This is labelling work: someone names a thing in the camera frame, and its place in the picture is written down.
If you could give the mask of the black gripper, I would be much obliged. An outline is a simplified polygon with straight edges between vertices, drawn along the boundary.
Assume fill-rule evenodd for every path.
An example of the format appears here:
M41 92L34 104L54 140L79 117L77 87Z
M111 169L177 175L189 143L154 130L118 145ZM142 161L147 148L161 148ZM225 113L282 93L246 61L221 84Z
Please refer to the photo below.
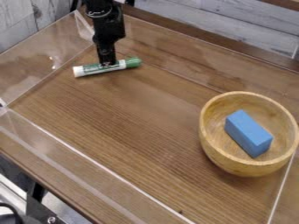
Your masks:
M127 35L122 3L115 0L83 0L86 15L94 23L94 42L99 63L107 67L118 63L115 43Z

